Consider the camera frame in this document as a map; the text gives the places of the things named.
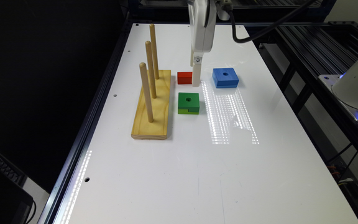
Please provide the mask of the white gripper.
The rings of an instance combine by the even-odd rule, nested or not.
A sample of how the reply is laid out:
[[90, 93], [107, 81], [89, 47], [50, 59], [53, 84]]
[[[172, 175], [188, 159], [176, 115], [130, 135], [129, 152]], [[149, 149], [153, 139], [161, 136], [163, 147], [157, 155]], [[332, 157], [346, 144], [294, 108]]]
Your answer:
[[188, 12], [191, 27], [192, 86], [199, 87], [203, 53], [210, 52], [213, 46], [216, 25], [216, 5], [213, 0], [188, 1]]

